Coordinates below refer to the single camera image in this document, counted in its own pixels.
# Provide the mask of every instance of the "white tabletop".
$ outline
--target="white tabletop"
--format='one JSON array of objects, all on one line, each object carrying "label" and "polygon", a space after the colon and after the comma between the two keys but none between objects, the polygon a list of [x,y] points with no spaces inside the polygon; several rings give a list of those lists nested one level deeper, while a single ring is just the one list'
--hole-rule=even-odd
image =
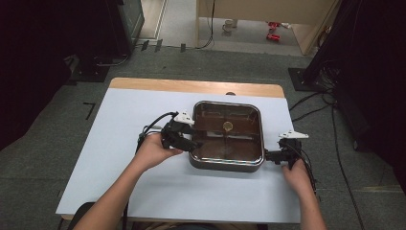
[{"label": "white tabletop", "polygon": [[[268,150],[278,149],[280,133],[293,130],[286,99],[109,88],[56,213],[72,216],[81,204],[96,201],[134,156],[144,126],[167,112],[192,114],[200,101],[256,106]],[[299,200],[281,166],[264,162],[252,173],[208,171],[194,168],[188,157],[174,156],[142,175],[129,200],[130,218],[300,222]]]}]

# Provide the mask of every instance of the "table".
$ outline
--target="table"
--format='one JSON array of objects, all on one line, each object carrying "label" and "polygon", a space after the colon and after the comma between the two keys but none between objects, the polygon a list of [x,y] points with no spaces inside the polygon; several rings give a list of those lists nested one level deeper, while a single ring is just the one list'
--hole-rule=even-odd
[{"label": "table", "polygon": [[[214,0],[197,0],[196,47],[199,17],[212,17]],[[304,55],[309,54],[325,26],[332,25],[340,0],[215,0],[214,18],[291,23]]]},{"label": "table", "polygon": [[[237,96],[224,95],[230,91]],[[176,107],[192,111],[198,100],[257,106],[267,118],[262,119],[262,129],[269,150],[278,149],[279,133],[293,129],[286,99],[277,85],[114,79],[56,213],[71,219],[82,203],[96,201],[133,157],[143,126]],[[207,171],[194,168],[188,155],[181,154],[143,174],[129,200],[128,218],[299,222],[300,210],[281,167],[272,162],[265,162],[253,173]]]}]

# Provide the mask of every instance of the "forearm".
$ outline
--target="forearm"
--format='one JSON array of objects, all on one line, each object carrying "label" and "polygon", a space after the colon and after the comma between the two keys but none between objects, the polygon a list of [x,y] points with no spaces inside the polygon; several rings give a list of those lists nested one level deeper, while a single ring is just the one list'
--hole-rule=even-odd
[{"label": "forearm", "polygon": [[142,175],[132,161],[116,182],[102,195],[75,227],[77,229],[115,229],[124,207]]},{"label": "forearm", "polygon": [[299,194],[299,200],[301,205],[301,229],[327,229],[313,191],[310,189]]}]

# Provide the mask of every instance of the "hand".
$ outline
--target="hand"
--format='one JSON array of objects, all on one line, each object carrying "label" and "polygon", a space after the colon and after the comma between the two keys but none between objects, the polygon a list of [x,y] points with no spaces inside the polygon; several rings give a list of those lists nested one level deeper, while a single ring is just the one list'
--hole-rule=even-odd
[{"label": "hand", "polygon": [[135,154],[132,163],[141,167],[143,172],[161,164],[173,155],[182,153],[180,149],[164,149],[161,143],[161,134],[150,134]]},{"label": "hand", "polygon": [[292,170],[289,170],[287,166],[282,166],[282,170],[284,178],[299,196],[303,193],[313,193],[310,179],[308,178],[307,170],[305,168],[305,163],[302,159],[296,161],[292,167]]}]

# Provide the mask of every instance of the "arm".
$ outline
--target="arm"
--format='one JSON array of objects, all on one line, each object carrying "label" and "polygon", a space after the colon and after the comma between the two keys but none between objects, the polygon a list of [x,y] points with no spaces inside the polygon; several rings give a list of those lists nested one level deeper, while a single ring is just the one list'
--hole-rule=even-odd
[{"label": "arm", "polygon": [[301,228],[307,229],[327,229],[320,212],[319,203],[310,184],[305,169],[305,163],[298,160],[292,170],[287,166],[282,167],[284,178],[292,189],[297,193],[301,205]]},{"label": "arm", "polygon": [[116,182],[99,198],[74,229],[115,229],[143,172],[181,152],[179,149],[163,149],[160,134],[149,135]]}]

